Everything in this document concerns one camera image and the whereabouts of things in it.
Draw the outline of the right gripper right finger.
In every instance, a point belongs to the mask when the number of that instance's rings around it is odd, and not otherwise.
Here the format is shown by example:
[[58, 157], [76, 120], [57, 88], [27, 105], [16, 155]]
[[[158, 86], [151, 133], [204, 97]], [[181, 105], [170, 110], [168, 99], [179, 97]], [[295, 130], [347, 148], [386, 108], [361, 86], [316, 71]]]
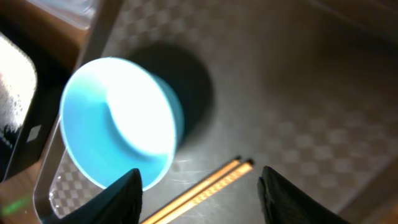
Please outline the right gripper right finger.
[[266, 224], [348, 224], [269, 166], [263, 168], [257, 192]]

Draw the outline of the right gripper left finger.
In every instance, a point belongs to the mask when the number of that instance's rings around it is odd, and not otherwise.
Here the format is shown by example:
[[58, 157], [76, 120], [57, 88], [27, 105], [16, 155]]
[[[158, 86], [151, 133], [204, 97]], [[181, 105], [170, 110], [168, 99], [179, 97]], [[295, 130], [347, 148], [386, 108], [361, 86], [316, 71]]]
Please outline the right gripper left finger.
[[78, 210], [57, 220], [61, 224], [138, 224], [142, 210], [142, 180], [131, 169]]

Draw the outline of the wooden chopstick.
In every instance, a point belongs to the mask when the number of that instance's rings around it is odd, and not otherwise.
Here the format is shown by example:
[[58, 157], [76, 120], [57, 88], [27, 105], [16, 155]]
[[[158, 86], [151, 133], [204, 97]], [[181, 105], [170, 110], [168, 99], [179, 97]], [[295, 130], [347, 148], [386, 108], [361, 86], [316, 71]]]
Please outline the wooden chopstick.
[[180, 194], [178, 197], [174, 198], [170, 201], [167, 205], [163, 206], [161, 209], [153, 213], [151, 216], [146, 218], [142, 221], [142, 224], [153, 224], [157, 222], [159, 219], [163, 218], [164, 216], [168, 215], [170, 212], [174, 211], [177, 207], [181, 206], [187, 200], [191, 199], [192, 197], [199, 194], [202, 190], [207, 188], [216, 180], [222, 178], [225, 174], [229, 171], [233, 170], [236, 166], [240, 165], [241, 163], [241, 156], [236, 156], [235, 158], [231, 159], [229, 162], [225, 163], [221, 166], [218, 170], [214, 171], [206, 178], [202, 179], [191, 187], [190, 189], [186, 190], [184, 193]]
[[202, 190], [199, 194], [187, 200], [185, 203], [177, 207], [174, 211], [170, 212], [168, 215], [159, 219], [157, 222], [155, 222], [155, 224], [170, 223], [171, 221], [175, 220], [177, 217], [181, 216], [182, 214], [189, 211], [193, 207], [204, 202], [206, 199], [210, 198], [217, 192], [221, 191], [226, 186], [232, 184], [242, 176], [252, 171], [253, 167], [254, 163], [252, 160], [241, 162], [240, 165], [236, 166], [233, 170], [229, 171], [227, 174], [222, 176], [222, 178], [216, 180], [207, 188]]

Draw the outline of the light blue rice bowl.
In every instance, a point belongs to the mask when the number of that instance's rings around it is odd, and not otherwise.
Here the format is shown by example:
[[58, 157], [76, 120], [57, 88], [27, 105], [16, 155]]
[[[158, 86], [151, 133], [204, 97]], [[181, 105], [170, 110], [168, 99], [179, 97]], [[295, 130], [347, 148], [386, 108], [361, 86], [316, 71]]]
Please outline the light blue rice bowl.
[[162, 78], [123, 58], [92, 60], [67, 82], [60, 133], [78, 170], [102, 189], [131, 169], [142, 188], [158, 184], [185, 130], [176, 92]]

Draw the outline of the black tray lid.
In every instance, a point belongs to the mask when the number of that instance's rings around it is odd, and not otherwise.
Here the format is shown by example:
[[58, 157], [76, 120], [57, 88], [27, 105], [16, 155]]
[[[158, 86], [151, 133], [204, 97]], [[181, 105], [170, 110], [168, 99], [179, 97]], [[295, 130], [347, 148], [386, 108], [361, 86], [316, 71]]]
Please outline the black tray lid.
[[1, 180], [39, 160], [69, 73], [26, 36], [1, 32]]

